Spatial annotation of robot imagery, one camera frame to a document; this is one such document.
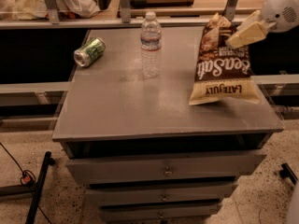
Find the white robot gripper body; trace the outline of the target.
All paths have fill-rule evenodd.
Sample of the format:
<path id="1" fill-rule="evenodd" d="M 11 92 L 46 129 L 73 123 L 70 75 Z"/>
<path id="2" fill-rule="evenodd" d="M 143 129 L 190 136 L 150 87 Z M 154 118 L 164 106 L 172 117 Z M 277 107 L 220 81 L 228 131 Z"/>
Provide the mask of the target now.
<path id="1" fill-rule="evenodd" d="M 266 0 L 261 15 L 272 24 L 271 32 L 288 32 L 299 25 L 299 0 Z"/>

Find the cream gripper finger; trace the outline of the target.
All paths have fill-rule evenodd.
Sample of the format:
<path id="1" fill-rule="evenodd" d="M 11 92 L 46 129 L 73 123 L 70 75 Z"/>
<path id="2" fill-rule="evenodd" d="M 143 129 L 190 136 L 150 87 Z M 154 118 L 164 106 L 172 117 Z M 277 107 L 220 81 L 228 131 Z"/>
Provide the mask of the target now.
<path id="1" fill-rule="evenodd" d="M 255 10 L 252 12 L 246 19 L 244 19 L 241 24 L 237 27 L 238 31 L 241 31 L 250 25 L 252 25 L 254 22 L 259 21 L 261 19 L 261 11 Z"/>
<path id="2" fill-rule="evenodd" d="M 262 41 L 266 39 L 268 33 L 276 25 L 274 21 L 254 21 L 251 24 L 240 25 L 237 31 L 231 35 L 225 43 L 231 49 L 238 49 Z"/>

